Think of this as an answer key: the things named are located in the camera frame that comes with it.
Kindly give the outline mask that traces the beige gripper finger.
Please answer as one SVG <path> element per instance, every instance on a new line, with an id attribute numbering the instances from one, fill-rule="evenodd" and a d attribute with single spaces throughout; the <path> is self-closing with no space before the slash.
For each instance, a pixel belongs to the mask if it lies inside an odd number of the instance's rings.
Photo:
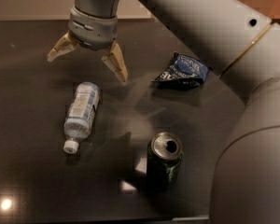
<path id="1" fill-rule="evenodd" d="M 102 61 L 115 75 L 119 82 L 128 81 L 128 71 L 120 45 L 117 41 L 114 41 L 113 44 L 105 51 Z"/>
<path id="2" fill-rule="evenodd" d="M 51 63 L 59 56 L 74 51 L 77 45 L 77 40 L 71 35 L 70 32 L 67 32 L 57 41 L 53 49 L 49 52 L 47 60 Z"/>

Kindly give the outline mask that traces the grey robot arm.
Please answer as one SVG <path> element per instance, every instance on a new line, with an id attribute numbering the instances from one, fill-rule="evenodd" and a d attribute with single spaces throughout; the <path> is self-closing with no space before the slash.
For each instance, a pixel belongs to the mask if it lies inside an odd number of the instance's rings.
<path id="1" fill-rule="evenodd" d="M 280 224 L 280 24 L 238 0 L 138 0 L 244 104 L 212 182 L 211 224 Z M 77 46 L 106 52 L 119 81 L 119 0 L 75 0 L 48 59 Z"/>

